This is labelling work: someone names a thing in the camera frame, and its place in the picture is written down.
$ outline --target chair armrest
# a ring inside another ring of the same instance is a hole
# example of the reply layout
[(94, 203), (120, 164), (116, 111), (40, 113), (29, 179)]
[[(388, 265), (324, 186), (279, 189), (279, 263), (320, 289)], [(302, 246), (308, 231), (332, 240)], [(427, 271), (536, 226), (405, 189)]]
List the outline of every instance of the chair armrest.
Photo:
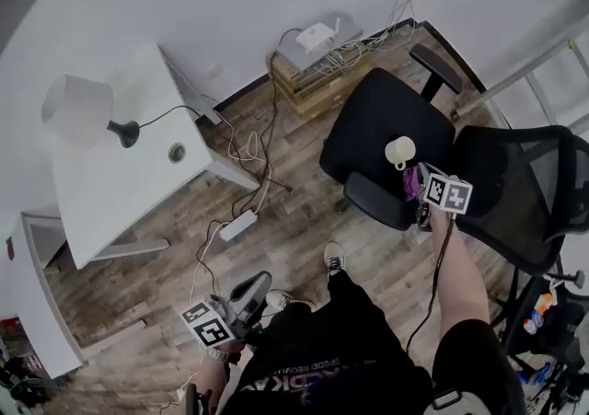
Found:
[(407, 230), (415, 223), (416, 201), (403, 201), (360, 173), (350, 173), (343, 193), (358, 209), (381, 224)]
[(420, 43), (413, 45), (410, 57), (427, 68), (456, 94), (462, 91), (462, 79), (448, 63)]

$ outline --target sneaker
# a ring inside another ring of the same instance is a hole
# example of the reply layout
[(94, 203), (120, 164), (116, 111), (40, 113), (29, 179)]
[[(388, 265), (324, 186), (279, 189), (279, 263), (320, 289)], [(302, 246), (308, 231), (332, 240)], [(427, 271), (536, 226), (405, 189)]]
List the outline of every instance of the sneaker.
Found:
[(338, 242), (329, 242), (325, 246), (323, 259), (328, 267), (328, 277), (346, 269), (346, 258), (343, 256), (343, 248)]
[(285, 291), (271, 289), (266, 294), (266, 303), (270, 307), (274, 307), (278, 310), (284, 310), (284, 308), (292, 302), (296, 302), (296, 299)]

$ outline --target desk lamp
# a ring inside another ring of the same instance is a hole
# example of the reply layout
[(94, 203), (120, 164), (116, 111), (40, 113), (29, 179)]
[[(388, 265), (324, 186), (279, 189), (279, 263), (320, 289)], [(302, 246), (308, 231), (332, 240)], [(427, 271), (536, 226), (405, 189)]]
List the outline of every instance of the desk lamp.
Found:
[(62, 75), (55, 80), (41, 109), (41, 120), (63, 140), (79, 149), (89, 149), (104, 131), (116, 133), (124, 148), (139, 138), (135, 121), (112, 121), (114, 95), (106, 83)]

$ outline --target lamp base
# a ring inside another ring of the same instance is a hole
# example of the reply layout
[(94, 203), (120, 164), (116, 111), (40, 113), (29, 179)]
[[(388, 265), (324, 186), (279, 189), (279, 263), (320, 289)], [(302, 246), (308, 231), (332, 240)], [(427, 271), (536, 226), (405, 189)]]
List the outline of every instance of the lamp base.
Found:
[(121, 145), (125, 148), (131, 148), (139, 138), (139, 124), (135, 121), (126, 124), (110, 121), (107, 130), (119, 135)]

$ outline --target baseboard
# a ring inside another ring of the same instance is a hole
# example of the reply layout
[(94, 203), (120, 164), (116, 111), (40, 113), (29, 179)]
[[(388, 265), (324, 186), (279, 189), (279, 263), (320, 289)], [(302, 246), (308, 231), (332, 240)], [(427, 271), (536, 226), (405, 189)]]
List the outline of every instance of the baseboard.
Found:
[[(407, 19), (404, 19), (404, 20), (400, 21), (397, 24), (397, 28), (400, 29), (400, 28), (403, 28), (405, 26), (413, 26), (413, 25), (415, 25), (415, 28), (416, 29), (423, 27), (425, 30), (427, 30), (432, 35), (432, 37), (434, 39), (436, 39), (442, 45), (442, 47), (444, 47), (444, 49), (454, 59), (454, 61), (458, 64), (458, 66), (462, 69), (462, 71), (464, 71), (464, 73), (467, 75), (468, 79), (472, 82), (472, 84), (475, 86), (475, 88), (480, 93), (483, 93), (484, 91), (487, 90), (487, 88), (485, 88), (485, 86), (482, 84), (482, 82), (479, 80), (479, 78), (475, 75), (475, 73), (472, 71), (472, 69), (468, 66), (468, 64), (466, 63), (466, 61), (458, 54), (458, 52), (456, 50), (454, 50), (454, 48), (452, 47), (452, 45), (450, 45), (450, 43), (444, 38), (444, 36), (442, 34), (440, 34), (435, 29), (435, 27), (432, 26), (432, 24), (430, 24), (428, 21), (423, 21), (423, 22), (417, 22), (416, 23), (412, 17), (409, 17)], [(364, 41), (368, 41), (369, 39), (372, 39), (374, 37), (379, 37), (384, 32), (385, 32), (385, 29), (379, 30), (376, 34), (373, 34), (372, 36), (366, 37), (364, 39)], [(241, 89), (239, 89), (237, 92), (235, 92), (234, 94), (232, 94), (229, 98), (226, 98), (223, 101), (221, 101), (219, 104), (217, 104), (214, 107), (214, 109), (217, 110), (217, 111), (222, 111), (222, 110), (228, 108), (233, 103), (235, 103), (239, 99), (242, 99), (248, 93), (250, 93), (251, 91), (253, 91), (254, 89), (256, 89), (261, 84), (265, 83), (269, 79), (270, 79), (270, 77), (269, 77), (268, 74), (265, 74), (265, 75), (260, 76), (259, 78), (255, 79), (254, 81), (252, 81), (248, 85), (246, 85), (246, 86), (242, 87)], [(206, 120), (205, 120), (204, 117), (200, 117), (197, 120), (197, 124), (200, 124), (201, 122), (205, 122), (205, 121)]]

